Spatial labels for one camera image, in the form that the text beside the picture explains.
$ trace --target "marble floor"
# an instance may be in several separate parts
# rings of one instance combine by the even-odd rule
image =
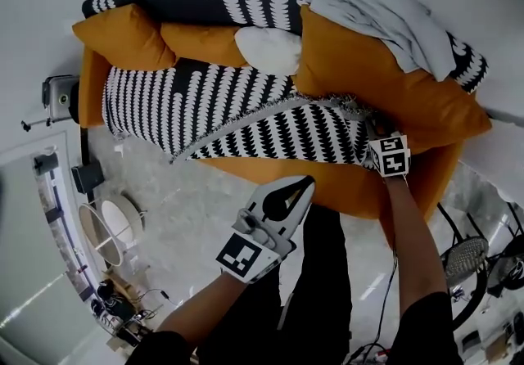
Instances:
[[[166,291],[173,304],[187,300],[211,282],[219,273],[214,258],[238,209],[244,206],[255,185],[197,161],[170,165],[169,156],[160,148],[135,137],[117,142],[105,127],[89,130],[89,145],[94,157],[101,161],[106,177],[101,195],[123,192],[141,210],[147,210],[144,233],[125,256],[127,272],[149,265],[143,288]],[[499,252],[510,240],[511,235],[504,230],[506,224],[499,224],[501,219],[504,222],[508,218],[507,206],[498,198],[496,189],[468,167],[458,165],[442,203],[464,235],[475,235],[465,215],[466,211],[471,212],[490,239],[492,252]],[[393,258],[377,221],[342,215],[341,222],[352,285],[351,350],[355,350],[375,338]],[[433,215],[430,228],[439,251],[447,250],[453,233],[440,213]],[[293,240],[298,249],[282,265],[282,302],[300,273],[301,229]],[[475,278],[472,279],[472,283],[464,284],[466,293],[469,287],[474,288]],[[323,284],[325,299],[317,300],[318,304],[329,302],[330,282]],[[517,292],[504,294],[498,300],[487,295],[485,303],[455,332],[455,337],[459,339],[479,328],[481,336],[487,339],[506,316],[519,308],[521,299],[524,295]],[[174,308],[158,292],[147,295],[144,303],[148,308],[163,304],[153,325]],[[395,338],[398,303],[395,277],[382,325],[380,341],[385,346],[391,346]],[[454,310],[460,311],[463,305],[459,301]]]

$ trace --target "leg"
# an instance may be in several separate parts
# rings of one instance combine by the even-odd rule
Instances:
[[[201,365],[258,363],[257,345],[274,343],[280,317],[279,271],[247,287],[196,351]]]
[[[302,273],[281,337],[289,363],[340,364],[349,351],[351,287],[340,215],[311,205],[304,224]]]

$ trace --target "black cable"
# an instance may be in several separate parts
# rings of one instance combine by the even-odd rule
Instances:
[[[156,311],[152,311],[150,309],[144,309],[142,312],[147,314],[147,316],[144,317],[144,320],[151,320],[152,318],[155,318],[158,314]]]
[[[368,360],[368,356],[371,353],[371,349],[373,349],[373,346],[379,346],[380,348],[385,350],[384,347],[378,343],[378,340],[380,339],[380,334],[382,332],[382,321],[384,320],[384,312],[386,310],[387,296],[390,293],[391,283],[393,282],[393,278],[395,277],[396,267],[397,267],[398,263],[399,263],[399,259],[398,259],[397,255],[396,255],[396,250],[394,250],[393,251],[393,271],[391,272],[390,280],[387,283],[386,295],[384,295],[384,301],[382,302],[382,311],[380,313],[380,320],[378,322],[377,336],[375,337],[375,340],[372,343],[367,345],[367,346],[369,346],[369,348],[368,348],[368,352],[366,352],[366,354],[364,355],[364,359],[362,361],[363,364],[365,364],[366,361]],[[365,347],[362,348],[362,349],[358,349],[357,352],[359,352],[359,353],[357,355],[355,355],[356,354],[356,352],[355,352],[355,354],[353,354],[351,357],[352,358],[353,357],[355,357],[355,358],[358,357],[360,355],[360,353],[364,349],[365,349]]]
[[[472,215],[467,212],[466,213],[466,216],[468,217],[469,219],[469,222],[471,223],[471,225],[473,226],[473,228],[475,228],[475,231],[477,232],[477,234],[479,236],[481,236],[484,240],[486,240],[486,238],[484,237],[484,233],[481,231],[481,229],[478,227],[477,223],[475,222],[475,220],[473,219]]]
[[[509,224],[508,224],[508,226],[506,228],[508,229],[508,231],[511,234],[512,238],[515,238],[517,236],[517,234],[515,234],[515,232],[512,230],[512,228],[510,227]]]
[[[451,227],[451,229],[453,230],[453,233],[455,236],[457,236],[457,241],[459,243],[462,243],[464,241],[464,239],[462,238],[462,236],[460,235],[460,232],[459,232],[459,229],[457,228],[457,226],[455,225],[453,219],[451,219],[451,217],[449,216],[449,214],[445,211],[444,207],[440,204],[440,202],[438,204],[436,204],[436,206],[438,207],[440,213],[442,215],[444,215],[444,218],[448,221],[449,223],[449,226]]]
[[[522,230],[521,220],[518,218],[517,212],[515,211],[515,209],[513,208],[513,205],[510,202],[506,202],[506,203],[508,204],[509,210],[511,211],[511,213],[513,214],[513,217],[515,218],[515,222],[517,223],[518,231],[521,232],[521,235],[524,235],[524,230]]]
[[[132,303],[133,303],[133,302],[136,302],[136,303],[137,303],[138,301],[142,300],[142,298],[143,298],[144,296],[146,296],[147,294],[149,294],[150,292],[153,292],[153,291],[160,291],[160,292],[163,292],[162,290],[160,290],[160,289],[158,289],[158,288],[153,288],[152,290],[147,290],[147,291],[144,292],[142,295],[140,295],[138,298],[132,298],[132,299],[129,300],[129,301],[131,301]]]

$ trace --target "window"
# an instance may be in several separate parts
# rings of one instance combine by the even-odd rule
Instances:
[[[72,236],[74,230],[66,222],[66,216],[62,209],[58,190],[61,171],[58,167],[56,154],[34,157],[34,167],[40,201],[56,246],[67,265],[67,277],[82,301],[86,301],[95,290],[85,271],[84,254],[80,246],[75,244],[75,239]]]

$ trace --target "cushion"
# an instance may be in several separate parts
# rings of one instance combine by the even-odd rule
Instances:
[[[414,154],[490,129],[475,97],[454,80],[436,82],[424,70],[405,74],[379,39],[337,25],[307,6],[301,14],[302,58],[296,77],[301,92],[356,95],[408,136]]]
[[[241,157],[202,162],[255,183],[309,174],[315,179],[315,204],[360,218],[376,219],[382,207],[388,206],[387,190],[381,177],[355,164]]]
[[[111,64],[88,47],[84,48],[79,87],[79,123],[82,128],[103,125],[102,95]]]
[[[124,70],[163,70],[175,63],[159,26],[135,4],[91,16],[73,31],[87,47]]]
[[[300,36],[275,28],[241,28],[235,34],[238,49],[249,65],[263,73],[294,75],[298,71]]]
[[[247,64],[235,43],[239,29],[162,23],[160,34],[177,57],[238,68]]]

